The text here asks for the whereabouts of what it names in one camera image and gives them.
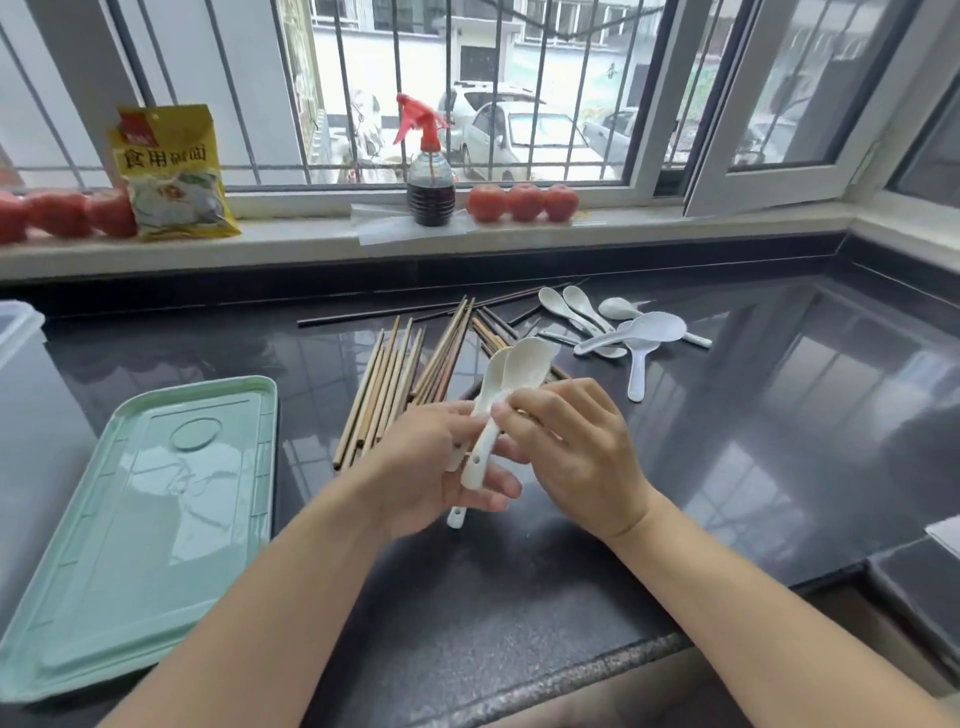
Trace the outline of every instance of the spray nozzle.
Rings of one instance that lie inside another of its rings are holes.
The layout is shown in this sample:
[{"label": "spray nozzle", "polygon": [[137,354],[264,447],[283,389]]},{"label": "spray nozzle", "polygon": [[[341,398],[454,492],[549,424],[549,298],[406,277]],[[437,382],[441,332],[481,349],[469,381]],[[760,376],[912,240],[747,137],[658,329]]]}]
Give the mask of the spray nozzle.
[{"label": "spray nozzle", "polygon": [[423,101],[418,101],[405,93],[398,93],[396,102],[400,104],[403,112],[400,115],[400,129],[396,133],[394,144],[398,144],[411,129],[422,129],[423,138],[420,140],[420,149],[424,152],[439,152],[440,138],[437,136],[437,127],[446,129],[444,118]]}]

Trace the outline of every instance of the forearm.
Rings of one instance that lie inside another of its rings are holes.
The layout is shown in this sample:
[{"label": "forearm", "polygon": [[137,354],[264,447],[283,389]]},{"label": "forearm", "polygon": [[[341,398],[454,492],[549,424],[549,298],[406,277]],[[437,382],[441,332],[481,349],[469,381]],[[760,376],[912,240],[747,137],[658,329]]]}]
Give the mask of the forearm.
[{"label": "forearm", "polygon": [[299,726],[381,546],[358,477],[324,488],[102,725]]},{"label": "forearm", "polygon": [[611,548],[756,728],[955,728],[919,687],[665,497]]}]

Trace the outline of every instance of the trigger sprayer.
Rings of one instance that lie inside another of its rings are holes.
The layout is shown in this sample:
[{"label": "trigger sprayer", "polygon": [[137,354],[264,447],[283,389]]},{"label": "trigger sprayer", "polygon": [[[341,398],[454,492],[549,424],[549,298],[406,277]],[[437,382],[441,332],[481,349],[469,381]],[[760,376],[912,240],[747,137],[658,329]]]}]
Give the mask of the trigger sprayer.
[{"label": "trigger sprayer", "polygon": [[445,129],[446,122],[435,110],[423,101],[396,95],[402,109],[400,128],[394,144],[398,144],[411,129],[420,129],[420,154],[414,159],[407,173],[407,206],[414,220],[431,228],[446,225],[456,205],[456,180],[449,163],[440,153],[438,127]]}]

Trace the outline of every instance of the white car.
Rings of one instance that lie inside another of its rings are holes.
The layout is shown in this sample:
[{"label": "white car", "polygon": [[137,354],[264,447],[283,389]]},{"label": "white car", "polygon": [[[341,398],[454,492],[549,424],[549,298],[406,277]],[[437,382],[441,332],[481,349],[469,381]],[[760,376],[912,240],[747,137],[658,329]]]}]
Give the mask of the white car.
[{"label": "white car", "polygon": [[[569,116],[540,105],[536,134],[533,134],[533,120],[534,105],[530,102],[497,103],[496,111],[493,110],[493,104],[487,104],[477,111],[473,122],[464,129],[464,167],[467,173],[487,177],[492,138],[493,164],[505,166],[494,167],[488,179],[561,182],[564,179],[567,149],[570,147],[570,133],[573,132],[570,161],[580,164],[569,167],[566,179],[569,182],[600,179],[603,159],[589,148],[580,130],[574,130],[573,120]],[[538,165],[546,162],[549,166],[528,169],[531,136],[534,137],[533,162]],[[595,164],[584,165],[583,162]],[[608,165],[603,179],[620,178]]]},{"label": "white car", "polygon": [[[464,151],[464,129],[473,123],[477,111],[493,100],[493,84],[489,81],[454,81],[449,95],[444,94],[437,102],[437,111],[447,112],[450,125],[450,149],[454,155]],[[496,85],[496,103],[509,101],[537,101],[537,94],[529,88],[513,84]],[[440,130],[440,143],[446,146],[446,129]]]}]

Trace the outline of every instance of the hand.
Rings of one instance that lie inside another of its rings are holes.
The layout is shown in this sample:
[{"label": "hand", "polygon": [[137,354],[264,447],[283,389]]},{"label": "hand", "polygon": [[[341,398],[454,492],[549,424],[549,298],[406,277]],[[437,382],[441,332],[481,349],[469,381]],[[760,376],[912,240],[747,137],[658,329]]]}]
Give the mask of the hand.
[{"label": "hand", "polygon": [[640,470],[623,416],[593,379],[519,389],[492,415],[530,458],[547,494],[602,541],[630,531],[659,496]]},{"label": "hand", "polygon": [[[473,402],[454,401],[411,407],[394,422],[370,454],[348,470],[389,538],[424,529],[453,506],[504,511],[520,496],[520,481],[499,465],[487,466],[484,488],[460,485],[461,470],[446,466],[455,443],[470,446],[486,424],[471,418]],[[494,454],[526,462],[510,438],[501,436]]]}]

